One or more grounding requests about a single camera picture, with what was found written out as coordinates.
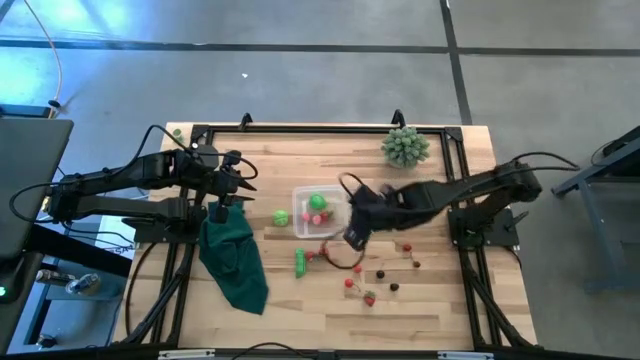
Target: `clear plastic container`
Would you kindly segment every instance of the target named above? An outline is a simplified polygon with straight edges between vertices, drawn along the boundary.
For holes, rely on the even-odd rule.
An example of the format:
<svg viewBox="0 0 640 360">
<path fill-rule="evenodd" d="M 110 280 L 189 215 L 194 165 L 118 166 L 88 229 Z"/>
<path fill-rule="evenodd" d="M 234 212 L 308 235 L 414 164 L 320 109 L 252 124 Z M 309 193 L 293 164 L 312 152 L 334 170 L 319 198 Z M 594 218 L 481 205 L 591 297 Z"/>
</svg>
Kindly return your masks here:
<svg viewBox="0 0 640 360">
<path fill-rule="evenodd" d="M 327 201 L 327 208 L 333 215 L 319 225 L 306 222 L 303 214 L 318 215 L 320 211 L 309 206 L 309 198 L 319 194 Z M 302 239 L 327 238 L 342 231 L 349 223 L 349 197 L 340 185 L 302 186 L 293 189 L 293 231 Z"/>
</svg>

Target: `red toy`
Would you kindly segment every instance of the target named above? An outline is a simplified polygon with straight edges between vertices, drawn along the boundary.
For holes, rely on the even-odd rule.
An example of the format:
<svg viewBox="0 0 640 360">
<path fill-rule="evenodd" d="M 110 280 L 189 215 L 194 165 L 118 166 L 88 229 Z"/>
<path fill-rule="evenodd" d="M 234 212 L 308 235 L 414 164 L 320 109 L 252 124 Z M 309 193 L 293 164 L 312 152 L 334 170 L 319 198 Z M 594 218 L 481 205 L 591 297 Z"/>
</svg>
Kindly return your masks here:
<svg viewBox="0 0 640 360">
<path fill-rule="evenodd" d="M 364 302 L 369 305 L 369 306 L 373 306 L 373 304 L 375 304 L 376 302 L 376 293 L 374 293 L 373 291 L 367 291 L 364 294 Z"/>
</svg>

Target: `green ball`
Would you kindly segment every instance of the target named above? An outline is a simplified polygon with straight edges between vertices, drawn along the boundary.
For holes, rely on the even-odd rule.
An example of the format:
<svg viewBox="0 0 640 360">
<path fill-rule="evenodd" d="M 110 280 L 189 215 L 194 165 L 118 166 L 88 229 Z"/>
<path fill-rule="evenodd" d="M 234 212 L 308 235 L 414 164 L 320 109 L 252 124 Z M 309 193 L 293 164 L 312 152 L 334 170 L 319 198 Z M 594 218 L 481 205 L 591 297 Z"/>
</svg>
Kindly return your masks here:
<svg viewBox="0 0 640 360">
<path fill-rule="evenodd" d="M 320 194 L 313 194 L 309 198 L 309 206 L 314 210 L 324 210 L 327 207 L 327 200 Z"/>
<path fill-rule="evenodd" d="M 274 212 L 273 224 L 275 226 L 287 226 L 289 224 L 289 213 L 284 210 L 277 210 Z"/>
</svg>

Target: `green toy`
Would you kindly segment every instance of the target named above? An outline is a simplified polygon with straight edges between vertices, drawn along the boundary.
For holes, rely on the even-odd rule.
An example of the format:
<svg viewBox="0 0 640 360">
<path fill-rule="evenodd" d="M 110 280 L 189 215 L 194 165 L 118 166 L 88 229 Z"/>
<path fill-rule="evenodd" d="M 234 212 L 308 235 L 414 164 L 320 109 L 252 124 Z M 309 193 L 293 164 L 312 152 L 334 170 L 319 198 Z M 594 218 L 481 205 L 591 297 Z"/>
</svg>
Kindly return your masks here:
<svg viewBox="0 0 640 360">
<path fill-rule="evenodd" d="M 309 198 L 309 206 L 314 210 L 324 210 L 327 207 L 327 200 L 320 194 L 313 194 Z"/>
<path fill-rule="evenodd" d="M 380 149 L 391 166 L 411 169 L 429 157 L 427 148 L 426 137 L 418 134 L 416 128 L 404 127 L 390 130 Z"/>
<path fill-rule="evenodd" d="M 277 210 L 274 212 L 273 224 L 275 226 L 287 226 L 287 224 L 289 224 L 289 213 L 284 210 Z"/>
<path fill-rule="evenodd" d="M 307 273 L 307 259 L 304 257 L 304 249 L 296 249 L 296 279 Z"/>
</svg>

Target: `green block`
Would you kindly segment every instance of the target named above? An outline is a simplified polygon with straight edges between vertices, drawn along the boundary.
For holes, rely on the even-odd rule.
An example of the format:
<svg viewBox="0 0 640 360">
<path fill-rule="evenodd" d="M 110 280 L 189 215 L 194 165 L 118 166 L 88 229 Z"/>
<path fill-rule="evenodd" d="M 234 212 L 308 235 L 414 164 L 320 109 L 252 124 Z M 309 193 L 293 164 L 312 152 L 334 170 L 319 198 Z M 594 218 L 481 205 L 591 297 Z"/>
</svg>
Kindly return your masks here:
<svg viewBox="0 0 640 360">
<path fill-rule="evenodd" d="M 313 194 L 309 198 L 309 206 L 314 210 L 324 210 L 327 207 L 327 200 L 320 194 Z"/>
<path fill-rule="evenodd" d="M 284 210 L 277 210 L 274 212 L 273 224 L 275 226 L 287 226 L 287 224 L 289 224 L 289 213 Z"/>
<path fill-rule="evenodd" d="M 307 259 L 304 257 L 304 249 L 296 249 L 296 279 L 307 273 Z"/>
</svg>

